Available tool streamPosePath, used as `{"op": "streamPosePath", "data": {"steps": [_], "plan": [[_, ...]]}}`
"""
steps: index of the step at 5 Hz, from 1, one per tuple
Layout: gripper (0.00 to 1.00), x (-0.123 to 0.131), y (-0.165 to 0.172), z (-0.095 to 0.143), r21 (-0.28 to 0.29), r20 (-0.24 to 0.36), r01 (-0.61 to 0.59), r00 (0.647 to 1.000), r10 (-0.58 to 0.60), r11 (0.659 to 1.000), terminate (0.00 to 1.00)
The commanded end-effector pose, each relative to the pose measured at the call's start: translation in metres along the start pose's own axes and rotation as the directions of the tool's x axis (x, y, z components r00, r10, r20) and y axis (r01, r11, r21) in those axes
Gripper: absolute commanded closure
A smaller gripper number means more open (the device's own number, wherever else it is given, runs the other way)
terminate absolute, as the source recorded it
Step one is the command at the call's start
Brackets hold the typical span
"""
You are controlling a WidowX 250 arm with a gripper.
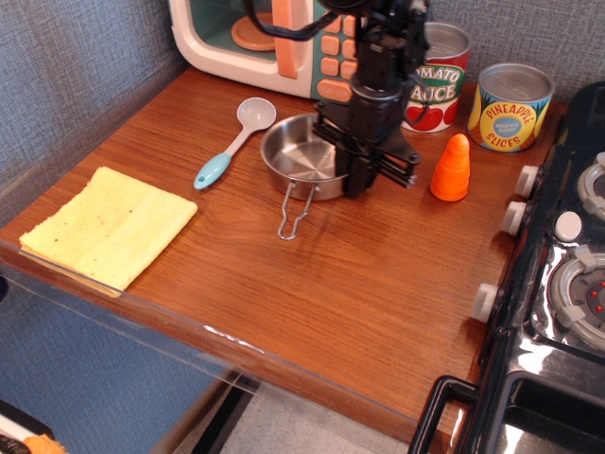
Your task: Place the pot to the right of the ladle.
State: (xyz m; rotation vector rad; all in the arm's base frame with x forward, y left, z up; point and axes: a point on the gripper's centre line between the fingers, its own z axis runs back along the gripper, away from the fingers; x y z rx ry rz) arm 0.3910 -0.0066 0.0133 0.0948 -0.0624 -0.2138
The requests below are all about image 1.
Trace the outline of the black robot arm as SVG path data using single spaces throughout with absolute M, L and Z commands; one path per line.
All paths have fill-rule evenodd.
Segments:
M 251 1 L 243 6 L 259 31 L 293 42 L 310 40 L 341 15 L 354 17 L 357 68 L 351 79 L 352 97 L 345 104 L 318 102 L 313 131 L 335 146 L 336 174 L 345 179 L 346 197 L 357 198 L 379 174 L 411 186 L 420 157 L 401 127 L 429 48 L 424 28 L 427 2 L 325 1 L 326 14 L 299 30 L 264 25 Z

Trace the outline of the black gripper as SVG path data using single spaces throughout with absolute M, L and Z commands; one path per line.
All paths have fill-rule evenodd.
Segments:
M 416 180 L 421 157 L 401 131 L 413 84 L 380 92 L 358 83 L 347 105 L 320 101 L 313 132 L 335 146 L 335 176 L 345 178 L 344 195 L 357 199 L 383 175 L 402 187 Z

